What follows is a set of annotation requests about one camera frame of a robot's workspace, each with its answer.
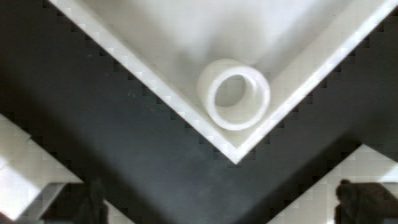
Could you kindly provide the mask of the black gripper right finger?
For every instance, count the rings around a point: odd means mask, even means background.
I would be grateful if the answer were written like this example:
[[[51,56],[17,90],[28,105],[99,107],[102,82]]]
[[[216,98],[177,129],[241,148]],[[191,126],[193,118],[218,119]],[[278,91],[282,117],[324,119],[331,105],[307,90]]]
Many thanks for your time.
[[[398,224],[398,197],[379,183],[342,179],[335,198],[335,224]]]

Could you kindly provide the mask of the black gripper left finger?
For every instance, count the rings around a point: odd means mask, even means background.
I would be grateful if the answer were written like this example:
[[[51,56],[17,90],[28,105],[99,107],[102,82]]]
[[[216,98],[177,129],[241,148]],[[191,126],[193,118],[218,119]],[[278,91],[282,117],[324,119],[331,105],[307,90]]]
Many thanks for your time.
[[[40,215],[44,224],[108,224],[100,183],[67,183]]]

